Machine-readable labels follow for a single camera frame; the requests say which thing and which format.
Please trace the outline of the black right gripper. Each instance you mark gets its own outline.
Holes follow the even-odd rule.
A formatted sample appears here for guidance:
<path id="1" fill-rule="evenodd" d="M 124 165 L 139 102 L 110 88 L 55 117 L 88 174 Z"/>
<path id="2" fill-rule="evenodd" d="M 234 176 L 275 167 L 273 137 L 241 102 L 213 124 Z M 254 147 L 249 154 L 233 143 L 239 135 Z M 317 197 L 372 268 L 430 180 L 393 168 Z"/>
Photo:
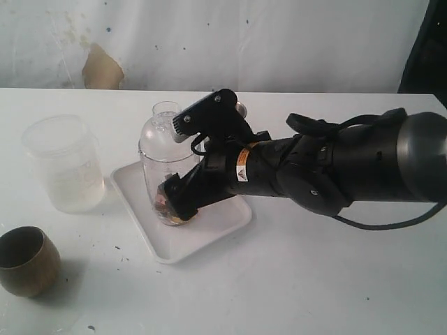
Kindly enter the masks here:
<path id="1" fill-rule="evenodd" d="M 165 192 L 173 211 L 189 220 L 198 210 L 236 195 L 272 195 L 272 161 L 263 151 L 271 139 L 252 143 L 230 139 L 211 142 L 205 156 L 182 178 L 165 182 Z"/>

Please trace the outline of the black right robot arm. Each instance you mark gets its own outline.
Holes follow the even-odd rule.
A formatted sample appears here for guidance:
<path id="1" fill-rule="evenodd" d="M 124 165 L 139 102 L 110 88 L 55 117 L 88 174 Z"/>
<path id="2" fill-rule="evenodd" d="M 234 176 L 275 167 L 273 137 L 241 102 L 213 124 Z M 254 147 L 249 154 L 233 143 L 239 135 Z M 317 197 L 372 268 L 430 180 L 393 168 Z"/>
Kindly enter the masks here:
<path id="1" fill-rule="evenodd" d="M 168 211 L 189 220 L 235 195 L 288 198 L 315 214 L 342 219 L 354 202 L 430 202 L 407 221 L 373 224 L 396 230 L 422 223 L 446 207 L 446 118 L 402 108 L 340 124 L 290 114 L 293 137 L 254 133 L 238 113 L 198 119 L 188 129 L 210 140 L 184 176 L 159 185 Z"/>

